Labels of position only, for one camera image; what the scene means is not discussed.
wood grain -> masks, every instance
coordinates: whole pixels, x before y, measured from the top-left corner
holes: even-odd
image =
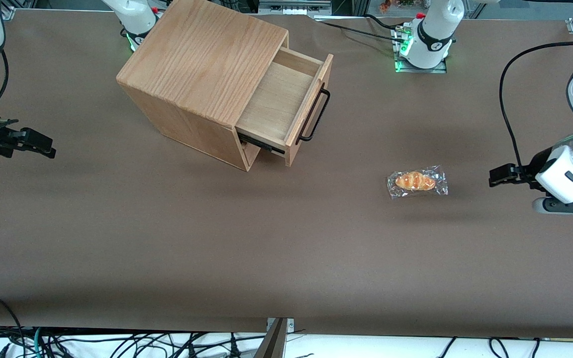
[[[286,166],[290,167],[293,164],[293,160],[295,159],[295,155],[300,149],[300,145],[302,141],[296,144],[298,136],[300,136],[301,132],[307,133],[309,129],[315,125],[316,120],[318,117],[316,116],[317,112],[321,108],[324,103],[323,95],[320,96],[315,108],[311,108],[315,97],[318,95],[318,91],[320,88],[324,86],[324,88],[328,88],[328,78],[330,77],[330,67],[333,64],[333,55],[328,55],[324,64],[320,67],[320,70],[316,74],[316,80],[309,88],[309,91],[306,93],[306,100],[300,107],[300,110],[295,115],[295,120],[293,121],[293,125],[288,131],[288,136],[285,138],[285,145],[286,145],[286,152],[285,152],[285,162]],[[302,126],[304,125],[304,121],[306,120],[306,116],[309,112],[312,111],[311,118],[309,122],[306,124],[304,131],[302,130]]]
[[[242,145],[233,129],[182,111],[173,104],[152,98],[141,91],[132,88],[123,89],[164,136],[236,168],[246,172],[249,170],[247,156],[243,153]]]
[[[294,50],[289,50],[288,48],[280,48],[273,58],[273,62],[288,68],[293,68],[293,70],[300,71],[309,76],[315,76],[323,64],[323,62],[318,59],[300,54]]]
[[[233,128],[287,34],[207,0],[175,0],[116,80]]]
[[[238,120],[237,130],[286,150],[285,138],[312,80],[305,73],[272,63]]]

black metal handle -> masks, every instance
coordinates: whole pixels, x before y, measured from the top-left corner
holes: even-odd
[[[322,115],[324,114],[324,110],[326,109],[326,106],[328,104],[328,100],[330,100],[330,92],[324,88],[324,83],[322,84],[322,86],[320,87],[320,91],[318,92],[318,95],[315,96],[315,100],[311,106],[311,110],[309,111],[309,114],[306,116],[306,120],[304,121],[304,124],[302,125],[302,131],[300,131],[300,135],[297,137],[297,140],[295,141],[295,144],[297,145],[300,140],[302,141],[309,141],[313,139],[313,135],[315,134],[315,129],[318,127],[318,124],[320,124],[320,119],[322,118]],[[320,95],[325,94],[327,96],[326,101],[324,102],[324,105],[322,106],[322,109],[320,111],[320,115],[318,116],[318,120],[316,120],[315,125],[313,126],[313,129],[311,131],[311,134],[309,136],[303,136],[304,134],[304,130],[306,129],[306,125],[309,123],[309,120],[311,119],[311,115],[313,114],[313,110],[315,109],[315,106],[318,104],[318,100],[320,99]]]

